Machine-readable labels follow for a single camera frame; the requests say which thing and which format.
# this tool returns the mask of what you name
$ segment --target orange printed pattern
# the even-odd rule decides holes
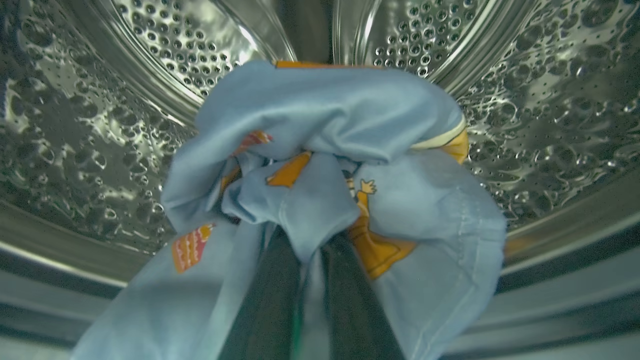
[[[369,230],[369,195],[376,193],[374,181],[360,183],[356,194],[360,217],[347,230],[347,234],[356,248],[365,271],[374,280],[384,274],[391,266],[404,258],[416,247],[412,241],[387,238]]]
[[[271,137],[271,135],[265,133],[264,131],[262,130],[252,131],[251,133],[249,133],[247,136],[244,137],[244,139],[240,143],[240,146],[236,149],[236,151],[234,151],[233,155],[235,156],[240,154],[241,152],[246,151],[252,145],[270,143],[272,141],[273,141],[273,138]]]
[[[211,232],[215,224],[208,224],[191,231],[187,235],[175,240],[171,246],[173,253],[173,264],[178,274],[182,274],[186,270],[200,262],[202,252],[211,236]]]
[[[282,165],[272,176],[267,177],[267,185],[292,188],[298,176],[300,176],[302,169],[307,166],[310,159],[311,152],[305,151],[287,161],[287,163]]]
[[[458,136],[453,138],[441,149],[451,155],[459,164],[462,164],[469,156],[469,136],[467,129],[464,129]]]
[[[231,170],[231,172],[227,174],[227,176],[222,177],[222,180],[220,181],[220,196],[225,193],[225,190],[229,185],[231,185],[234,181],[240,179],[241,177],[242,170],[240,169],[239,165],[236,165],[236,167],[234,167],[233,170]]]

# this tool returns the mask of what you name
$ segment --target embossed drum pattern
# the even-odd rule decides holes
[[[89,4],[119,23],[119,38],[101,44],[103,52],[74,26],[66,2],[0,4],[0,199],[95,240],[153,253],[174,236],[159,195],[173,153],[195,134],[194,114],[178,119],[136,92],[121,75],[128,63],[106,61],[104,46],[125,53],[117,44],[127,42],[199,101],[226,73],[266,55],[208,1]],[[143,86],[155,86],[151,80]]]
[[[467,167],[511,227],[638,165],[639,30],[637,1],[541,3],[460,99],[470,119]]]

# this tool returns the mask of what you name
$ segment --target orange cartoon figure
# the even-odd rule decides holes
[[[375,181],[361,180],[360,190],[356,192],[353,175],[346,170],[343,170],[342,174],[360,208],[360,217],[347,232],[367,274],[373,280],[384,274],[396,261],[409,255],[416,244],[411,241],[386,238],[371,232],[369,230],[369,196],[377,191]]]
[[[293,184],[300,176],[302,169],[307,166],[311,159],[311,152],[305,151],[287,161],[281,168],[276,170],[272,176],[267,177],[269,186],[286,186],[292,188]]]
[[[252,145],[259,145],[262,143],[270,143],[273,141],[271,135],[265,133],[262,130],[256,130],[249,133],[244,137],[240,146],[234,151],[233,155],[238,155],[244,151],[246,151]]]
[[[187,235],[181,236],[171,245],[173,254],[173,264],[179,274],[189,270],[202,259],[207,241],[215,224],[207,224],[191,231]]]

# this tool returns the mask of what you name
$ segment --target clothing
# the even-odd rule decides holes
[[[398,70],[254,61],[218,83],[196,125],[162,195],[188,235],[131,281],[73,359],[216,359],[275,226],[303,264],[298,359],[329,359],[317,249],[347,228],[407,359],[439,357],[493,295],[506,221],[458,164],[464,119],[437,86]]]

